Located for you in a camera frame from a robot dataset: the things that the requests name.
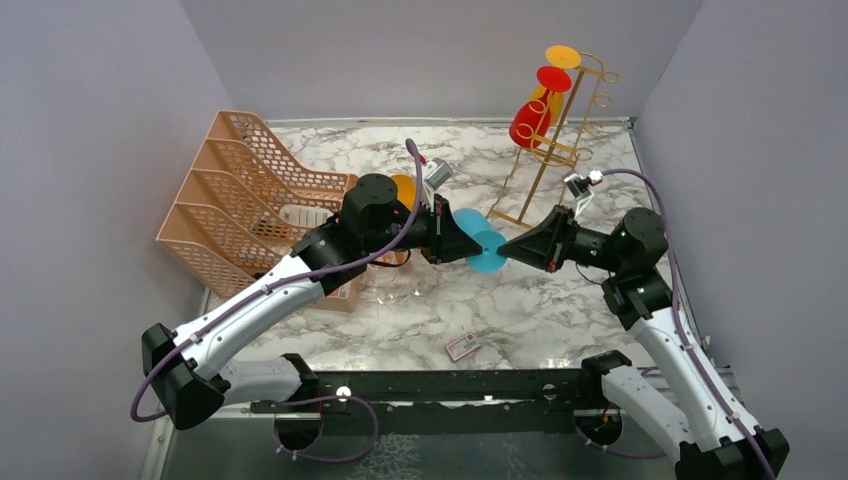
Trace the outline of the yellow plastic wine glass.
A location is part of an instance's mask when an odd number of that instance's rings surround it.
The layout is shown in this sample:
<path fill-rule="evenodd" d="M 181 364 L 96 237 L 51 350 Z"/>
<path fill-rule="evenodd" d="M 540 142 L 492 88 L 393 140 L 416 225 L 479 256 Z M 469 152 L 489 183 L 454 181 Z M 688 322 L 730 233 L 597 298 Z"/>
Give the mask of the yellow plastic wine glass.
<path fill-rule="evenodd" d="M 397 187 L 397 199 L 407 209 L 412 210 L 416 205 L 415 180 L 406 174 L 394 174 L 391 176 Z"/>

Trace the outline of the red white staples box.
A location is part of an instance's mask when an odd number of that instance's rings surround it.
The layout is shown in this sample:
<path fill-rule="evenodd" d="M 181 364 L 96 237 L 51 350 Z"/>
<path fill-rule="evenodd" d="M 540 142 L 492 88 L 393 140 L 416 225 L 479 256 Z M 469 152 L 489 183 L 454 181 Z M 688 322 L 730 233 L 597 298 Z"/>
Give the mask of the red white staples box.
<path fill-rule="evenodd" d="M 449 359 L 456 363 L 468 357 L 481 348 L 480 341 L 474 333 L 467 333 L 445 346 Z"/>

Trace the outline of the clear wine glass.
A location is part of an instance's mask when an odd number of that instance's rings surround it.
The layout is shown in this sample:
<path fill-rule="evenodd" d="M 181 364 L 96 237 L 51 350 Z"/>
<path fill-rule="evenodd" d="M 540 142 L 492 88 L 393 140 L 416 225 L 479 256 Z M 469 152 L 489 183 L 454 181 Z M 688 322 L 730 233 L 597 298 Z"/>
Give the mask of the clear wine glass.
<path fill-rule="evenodd" d="M 439 274 L 428 263 L 414 265 L 409 279 L 410 294 L 417 298 L 432 296 L 439 286 Z"/>
<path fill-rule="evenodd" d="M 366 289 L 378 304 L 388 306 L 402 296 L 401 269 L 400 264 L 382 261 L 368 265 Z"/>

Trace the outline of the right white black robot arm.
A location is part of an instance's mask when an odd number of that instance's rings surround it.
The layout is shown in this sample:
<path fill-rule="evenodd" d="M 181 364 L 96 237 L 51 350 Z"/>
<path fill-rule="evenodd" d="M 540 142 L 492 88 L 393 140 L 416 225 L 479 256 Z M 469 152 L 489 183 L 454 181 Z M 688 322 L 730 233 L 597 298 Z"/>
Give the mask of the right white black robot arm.
<path fill-rule="evenodd" d="M 572 209 L 557 205 L 498 252 L 547 272 L 566 261 L 607 271 L 602 290 L 609 311 L 674 395 L 668 399 L 613 352 L 584 361 L 576 384 L 585 404 L 622 408 L 662 448 L 679 479 L 774 479 L 788 442 L 746 410 L 686 326 L 676 291 L 656 268 L 667 250 L 663 219 L 653 210 L 634 208 L 604 234 L 579 226 Z"/>

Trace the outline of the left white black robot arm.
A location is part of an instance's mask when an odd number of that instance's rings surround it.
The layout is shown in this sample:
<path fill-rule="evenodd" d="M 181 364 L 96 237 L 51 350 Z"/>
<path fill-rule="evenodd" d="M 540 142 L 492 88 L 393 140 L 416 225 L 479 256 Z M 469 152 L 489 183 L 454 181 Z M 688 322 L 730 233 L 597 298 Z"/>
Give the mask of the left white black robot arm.
<path fill-rule="evenodd" d="M 234 356 L 283 318 L 312 305 L 362 275 L 369 263 L 393 250 L 419 250 L 432 264 L 482 253 L 453 219 L 440 195 L 428 208 L 408 209 L 390 177 L 362 176 L 343 197 L 339 212 L 308 231 L 265 275 L 209 314 L 176 329 L 161 323 L 141 336 L 144 382 L 131 404 L 132 420 L 143 393 L 152 389 L 178 430 L 193 428 L 228 403 L 271 400 L 290 410 L 313 401 L 314 384 L 293 356 L 270 362 L 236 362 Z"/>

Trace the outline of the blue plastic wine glass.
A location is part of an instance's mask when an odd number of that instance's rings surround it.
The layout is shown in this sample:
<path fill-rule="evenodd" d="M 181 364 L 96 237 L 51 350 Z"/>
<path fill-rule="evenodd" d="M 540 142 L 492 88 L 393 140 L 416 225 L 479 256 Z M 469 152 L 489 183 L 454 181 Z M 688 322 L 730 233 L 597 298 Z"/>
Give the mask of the blue plastic wine glass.
<path fill-rule="evenodd" d="M 466 259 L 468 266 L 478 273 L 494 273 L 501 269 L 507 258 L 498 253 L 506 238 L 494 230 L 487 218 L 478 210 L 462 208 L 453 213 L 459 228 L 480 247 L 481 253 Z"/>

